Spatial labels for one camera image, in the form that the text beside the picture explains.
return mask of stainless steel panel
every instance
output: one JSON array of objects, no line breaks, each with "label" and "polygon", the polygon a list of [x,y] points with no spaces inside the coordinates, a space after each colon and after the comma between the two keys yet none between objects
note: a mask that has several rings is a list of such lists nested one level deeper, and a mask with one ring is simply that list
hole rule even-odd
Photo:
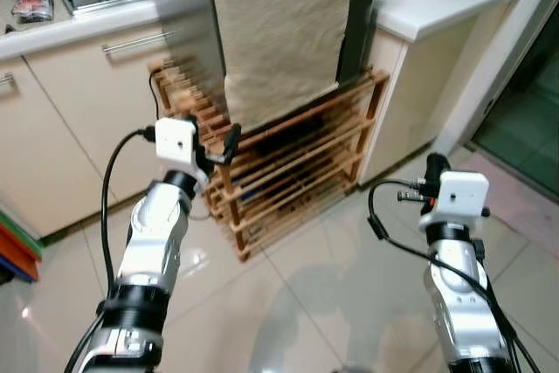
[{"label": "stainless steel panel", "polygon": [[200,84],[225,114],[224,61],[213,0],[155,0],[172,59],[195,59],[204,69]]}]

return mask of wooden shoe rack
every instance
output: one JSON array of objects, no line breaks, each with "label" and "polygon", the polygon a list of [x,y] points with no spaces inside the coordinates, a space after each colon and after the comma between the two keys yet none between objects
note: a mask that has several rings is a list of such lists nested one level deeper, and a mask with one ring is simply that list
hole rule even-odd
[{"label": "wooden shoe rack", "polygon": [[[194,114],[202,143],[219,152],[231,124],[197,86],[196,67],[165,62],[150,69],[166,114]],[[355,187],[387,79],[368,70],[353,86],[243,133],[231,166],[218,167],[204,193],[241,260]]]}]

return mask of kitchen cabinet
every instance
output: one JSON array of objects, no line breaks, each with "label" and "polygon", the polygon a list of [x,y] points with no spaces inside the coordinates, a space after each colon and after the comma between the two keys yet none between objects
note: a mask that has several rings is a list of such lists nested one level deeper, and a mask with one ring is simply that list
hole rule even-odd
[{"label": "kitchen cabinet", "polygon": [[[155,122],[147,65],[168,56],[161,26],[151,24],[25,57],[95,168],[104,174],[122,137]],[[154,144],[137,137],[119,154],[110,189],[122,200],[159,175]]]},{"label": "kitchen cabinet", "polygon": [[435,139],[506,13],[501,4],[415,43],[376,31],[369,63],[390,73],[390,83],[359,183]]},{"label": "kitchen cabinet", "polygon": [[101,178],[23,59],[0,63],[0,202],[45,236],[99,209]]}]

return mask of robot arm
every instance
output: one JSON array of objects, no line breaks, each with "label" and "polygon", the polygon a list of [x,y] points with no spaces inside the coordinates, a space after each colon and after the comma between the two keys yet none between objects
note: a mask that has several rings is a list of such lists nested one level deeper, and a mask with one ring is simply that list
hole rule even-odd
[{"label": "robot arm", "polygon": [[[428,253],[397,242],[384,229],[373,198],[375,189],[386,183],[411,190],[398,192],[398,201],[424,204],[419,227],[425,233]],[[470,237],[480,218],[489,215],[483,207],[488,186],[483,175],[452,171],[444,156],[431,154],[424,178],[416,182],[381,180],[369,193],[369,223],[379,239],[429,261],[424,283],[451,373],[520,372],[514,329],[494,297],[483,266],[482,243]]]},{"label": "robot arm", "polygon": [[144,373],[160,363],[191,200],[208,184],[214,164],[231,163],[239,137],[240,126],[234,125],[224,154],[206,155],[194,117],[155,124],[156,154],[167,173],[132,211],[126,251],[79,373]]}]

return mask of glass door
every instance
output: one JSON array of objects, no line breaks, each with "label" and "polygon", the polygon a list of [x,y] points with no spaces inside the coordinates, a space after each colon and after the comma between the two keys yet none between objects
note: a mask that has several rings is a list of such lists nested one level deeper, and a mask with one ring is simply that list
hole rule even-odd
[{"label": "glass door", "polygon": [[559,197],[559,9],[472,138],[546,195]]}]

